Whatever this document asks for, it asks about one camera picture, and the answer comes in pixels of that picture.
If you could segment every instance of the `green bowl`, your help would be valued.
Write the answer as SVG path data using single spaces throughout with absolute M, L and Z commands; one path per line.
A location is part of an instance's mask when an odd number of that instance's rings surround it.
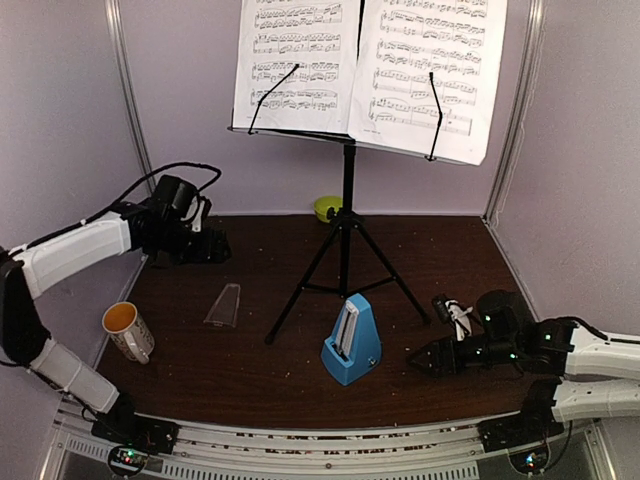
M 327 218 L 327 212 L 333 207 L 334 211 L 338 213 L 338 210 L 342 208 L 342 197 L 320 197 L 313 204 L 313 210 L 316 212 L 318 220 L 324 223 L 329 223 Z

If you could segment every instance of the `blue metronome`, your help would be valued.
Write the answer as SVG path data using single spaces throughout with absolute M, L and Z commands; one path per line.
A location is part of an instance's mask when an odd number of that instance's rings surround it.
M 371 305 L 362 295 L 353 295 L 324 341 L 322 363 L 333 378 L 347 386 L 373 370 L 381 357 L 382 344 Z

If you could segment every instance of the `coffee mug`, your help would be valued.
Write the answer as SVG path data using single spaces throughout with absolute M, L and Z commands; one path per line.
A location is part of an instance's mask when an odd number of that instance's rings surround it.
M 110 307 L 102 317 L 102 327 L 125 357 L 143 365 L 149 363 L 156 342 L 133 303 Z

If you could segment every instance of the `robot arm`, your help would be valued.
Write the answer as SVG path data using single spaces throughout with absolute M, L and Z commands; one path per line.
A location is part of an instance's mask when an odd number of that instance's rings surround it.
M 51 336 L 33 300 L 95 263 L 138 248 L 167 252 L 177 264 L 225 261 L 231 255 L 225 233 L 202 228 L 210 207 L 195 186 L 165 175 L 140 204 L 112 205 L 92 222 L 11 254 L 0 249 L 0 346 L 7 357 L 104 415 L 114 430 L 133 435 L 128 398 Z M 119 418 L 122 411 L 128 419 Z
M 434 299 L 451 323 L 456 312 L 451 301 L 443 305 L 448 314 Z M 504 291 L 483 295 L 477 312 L 482 334 L 460 339 L 458 330 L 410 355 L 409 364 L 433 377 L 499 364 L 556 377 L 534 382 L 519 413 L 480 423 L 485 451 L 558 435 L 564 422 L 640 415 L 640 337 L 601 332 L 575 317 L 537 323 L 520 295 Z M 609 380 L 578 381 L 584 375 Z

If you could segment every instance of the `mug handle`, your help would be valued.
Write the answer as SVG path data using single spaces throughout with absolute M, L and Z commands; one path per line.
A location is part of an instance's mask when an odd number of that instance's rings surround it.
M 124 332 L 124 341 L 127 342 L 127 346 L 131 353 L 133 353 L 133 356 L 136 357 L 136 360 L 143 365 L 149 363 L 149 356 L 140 350 L 140 347 L 136 343 L 136 339 L 133 338 L 131 332 Z

